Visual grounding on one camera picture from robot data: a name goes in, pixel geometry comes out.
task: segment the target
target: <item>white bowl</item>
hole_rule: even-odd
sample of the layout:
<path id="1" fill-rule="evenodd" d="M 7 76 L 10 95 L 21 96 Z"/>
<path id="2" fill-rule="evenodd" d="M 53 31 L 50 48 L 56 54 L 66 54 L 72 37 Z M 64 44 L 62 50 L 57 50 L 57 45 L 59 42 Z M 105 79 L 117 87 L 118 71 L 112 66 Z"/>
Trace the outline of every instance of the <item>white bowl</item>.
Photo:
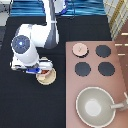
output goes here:
<path id="1" fill-rule="evenodd" d="M 113 98 L 99 87 L 82 90 L 76 100 L 76 110 L 80 119 L 93 128 L 108 126 L 114 119 L 116 110 L 111 109 Z"/>

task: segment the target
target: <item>pink cooking surface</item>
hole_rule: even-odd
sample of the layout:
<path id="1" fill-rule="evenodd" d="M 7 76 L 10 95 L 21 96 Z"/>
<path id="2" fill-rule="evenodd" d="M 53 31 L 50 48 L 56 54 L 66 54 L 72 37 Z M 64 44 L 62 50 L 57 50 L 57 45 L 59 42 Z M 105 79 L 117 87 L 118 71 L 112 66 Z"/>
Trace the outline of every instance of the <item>pink cooking surface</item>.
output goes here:
<path id="1" fill-rule="evenodd" d="M 85 58 L 78 58 L 72 53 L 72 48 L 76 43 L 83 43 L 89 49 L 89 54 Z M 95 50 L 98 45 L 107 45 L 111 48 L 111 55 L 106 58 L 99 57 Z M 88 76 L 81 77 L 75 73 L 75 65 L 78 62 L 86 62 L 91 67 Z M 98 71 L 101 62 L 110 62 L 115 67 L 112 76 L 102 76 Z M 100 87 L 106 90 L 119 103 L 125 99 L 126 87 L 113 41 L 77 41 L 66 43 L 66 128 L 91 128 L 81 121 L 76 113 L 76 98 L 81 90 L 86 87 Z M 106 128 L 128 128 L 128 110 L 116 111 L 113 122 Z"/>

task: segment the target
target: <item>burner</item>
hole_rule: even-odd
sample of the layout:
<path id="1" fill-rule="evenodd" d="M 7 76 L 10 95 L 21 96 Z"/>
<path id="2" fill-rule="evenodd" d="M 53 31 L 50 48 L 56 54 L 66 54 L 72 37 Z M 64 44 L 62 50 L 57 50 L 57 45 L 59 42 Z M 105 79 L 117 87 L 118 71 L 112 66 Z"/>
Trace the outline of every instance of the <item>burner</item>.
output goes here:
<path id="1" fill-rule="evenodd" d="M 112 76 L 115 72 L 114 66 L 109 62 L 100 63 L 98 70 L 103 76 Z"/>
<path id="2" fill-rule="evenodd" d="M 85 44 L 77 43 L 73 46 L 73 54 L 79 58 L 84 58 L 88 55 L 89 50 Z"/>
<path id="3" fill-rule="evenodd" d="M 96 54 L 100 57 L 106 58 L 111 54 L 111 49 L 106 45 L 99 45 L 96 48 Z"/>
<path id="4" fill-rule="evenodd" d="M 75 72 L 79 76 L 87 76 L 91 71 L 89 64 L 86 62 L 79 62 L 75 66 Z"/>

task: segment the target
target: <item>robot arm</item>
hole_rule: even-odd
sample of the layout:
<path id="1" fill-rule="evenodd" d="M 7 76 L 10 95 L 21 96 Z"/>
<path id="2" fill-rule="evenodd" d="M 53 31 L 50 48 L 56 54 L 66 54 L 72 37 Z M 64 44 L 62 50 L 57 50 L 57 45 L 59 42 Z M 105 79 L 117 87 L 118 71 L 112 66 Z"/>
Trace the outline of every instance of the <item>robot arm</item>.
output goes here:
<path id="1" fill-rule="evenodd" d="M 22 24 L 16 31 L 11 47 L 14 53 L 10 63 L 13 70 L 37 74 L 42 70 L 52 70 L 50 60 L 39 59 L 36 47 L 52 49 L 59 42 L 53 0 L 43 0 L 46 26 Z"/>

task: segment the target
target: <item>black table surface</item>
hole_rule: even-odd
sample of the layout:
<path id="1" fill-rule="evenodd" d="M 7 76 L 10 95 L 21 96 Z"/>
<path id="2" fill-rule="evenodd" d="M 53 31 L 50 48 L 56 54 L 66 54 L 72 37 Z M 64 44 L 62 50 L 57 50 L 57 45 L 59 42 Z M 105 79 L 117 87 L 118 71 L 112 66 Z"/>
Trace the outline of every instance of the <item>black table surface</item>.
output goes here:
<path id="1" fill-rule="evenodd" d="M 111 41 L 107 16 L 57 19 L 60 41 L 56 48 L 37 48 L 53 61 L 56 81 L 43 86 L 35 75 L 12 71 L 11 40 L 21 24 L 43 24 L 45 17 L 9 17 L 0 51 L 0 128 L 66 128 L 67 41 Z"/>

